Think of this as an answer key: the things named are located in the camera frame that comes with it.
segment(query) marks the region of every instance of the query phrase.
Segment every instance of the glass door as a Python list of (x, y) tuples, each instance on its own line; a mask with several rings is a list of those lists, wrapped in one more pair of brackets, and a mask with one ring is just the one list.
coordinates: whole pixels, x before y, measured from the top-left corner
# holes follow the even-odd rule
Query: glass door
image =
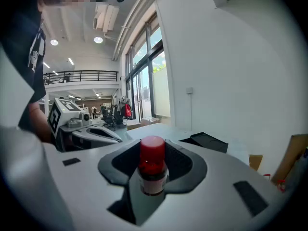
[(150, 100), (149, 69), (146, 66), (140, 73), (140, 91), (142, 104), (142, 117), (152, 116)]
[(149, 69), (147, 66), (133, 78), (133, 91), (136, 119), (141, 121), (144, 117), (152, 116)]
[(135, 111), (136, 120), (140, 121), (140, 108), (139, 108), (140, 97), (139, 97), (139, 88), (137, 88), (138, 84), (139, 84), (139, 80), (138, 80), (138, 75), (137, 75), (133, 78), (133, 92), (134, 92), (134, 103), (135, 103), (134, 111)]

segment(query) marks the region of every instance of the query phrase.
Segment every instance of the person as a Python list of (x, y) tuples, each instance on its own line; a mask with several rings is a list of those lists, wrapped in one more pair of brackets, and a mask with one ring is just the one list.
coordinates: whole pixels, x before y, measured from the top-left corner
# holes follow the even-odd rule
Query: person
[(19, 127), (36, 133), (44, 142), (51, 142), (51, 129), (38, 103), (46, 95), (43, 79), (46, 36), (42, 29), (42, 11), (46, 6), (65, 6), (83, 1), (90, 0), (14, 0), (10, 6), (2, 6), (6, 8), (2, 15), (4, 23), (0, 25), (2, 47), (13, 66), (34, 90)]
[(66, 82), (70, 82), (70, 78), (71, 78), (71, 73), (69, 73), (67, 76), (66, 76)]
[(103, 114), (103, 111), (104, 111), (104, 106), (103, 106), (103, 104), (101, 103), (101, 111), (100, 111), (100, 113)]
[(96, 115), (96, 107), (95, 106), (93, 106), (92, 108), (91, 108), (91, 110), (92, 110), (92, 116), (93, 116), (93, 119), (95, 118), (95, 115)]

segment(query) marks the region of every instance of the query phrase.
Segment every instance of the balcony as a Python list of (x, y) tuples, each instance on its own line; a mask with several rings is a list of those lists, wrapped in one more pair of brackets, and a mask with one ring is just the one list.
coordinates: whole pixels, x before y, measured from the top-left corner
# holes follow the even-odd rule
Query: balcony
[(119, 88), (117, 71), (81, 70), (63, 71), (44, 74), (46, 92), (95, 89), (95, 88)]
[(44, 74), (44, 85), (81, 81), (117, 81), (117, 71), (82, 70)]

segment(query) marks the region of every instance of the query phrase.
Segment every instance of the white table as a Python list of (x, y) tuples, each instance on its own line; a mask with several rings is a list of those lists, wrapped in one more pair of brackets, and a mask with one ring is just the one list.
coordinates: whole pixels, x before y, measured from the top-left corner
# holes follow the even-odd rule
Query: white table
[[(151, 125), (147, 125), (147, 126), (140, 127), (140, 128), (135, 128), (125, 133), (126, 137), (129, 140), (142, 139), (149, 135), (155, 135), (155, 136), (162, 137), (165, 140), (166, 139), (172, 140), (173, 142), (187, 139), (193, 134), (196, 134), (196, 132), (188, 131), (188, 130), (181, 130), (176, 127), (170, 127), (163, 123), (156, 123), (156, 124), (151, 124)], [(235, 139), (230, 140), (228, 138), (224, 138), (217, 134), (213, 134), (213, 133), (207, 133), (207, 134), (213, 136), (214, 138), (218, 140), (228, 143), (229, 145), (227, 149), (227, 154), (236, 157), (237, 159), (241, 160), (243, 163), (249, 166), (249, 154), (247, 150), (245, 149), (245, 146), (242, 143), (240, 143), (238, 140), (235, 140)]]

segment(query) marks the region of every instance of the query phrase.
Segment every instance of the window frame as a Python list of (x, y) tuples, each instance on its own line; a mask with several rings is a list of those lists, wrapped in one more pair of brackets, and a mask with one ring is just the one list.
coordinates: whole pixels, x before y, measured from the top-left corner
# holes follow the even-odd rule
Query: window frame
[[(151, 18), (144, 24), (142, 29), (139, 31), (137, 34), (136, 38), (134, 39), (132, 45), (130, 46), (128, 52), (126, 53), (126, 62), (125, 62), (125, 73), (126, 73), (126, 85), (128, 87), (129, 82), (130, 82), (130, 90), (127, 90), (126, 95), (128, 96), (128, 91), (131, 91), (131, 102), (132, 102), (132, 110), (133, 110), (133, 117), (136, 119), (136, 113), (135, 113), (135, 101), (134, 101), (134, 89), (133, 89), (133, 78), (140, 73), (146, 66), (148, 66), (149, 70), (149, 89), (150, 89), (150, 101), (151, 101), (151, 112), (152, 112), (152, 117), (156, 117), (155, 115), (155, 107), (154, 107), (154, 93), (153, 93), (153, 64), (152, 60), (158, 56), (161, 52), (164, 51), (164, 45), (163, 45), (163, 40), (161, 39), (157, 44), (155, 44), (151, 48), (151, 23), (157, 19), (157, 13), (155, 12)], [(147, 45), (147, 53), (143, 56), (141, 60), (139, 60), (136, 64), (136, 67), (133, 67), (133, 58), (135, 56), (135, 45), (138, 42), (138, 40), (142, 37), (142, 35), (145, 32), (145, 37), (146, 37), (146, 45)]]

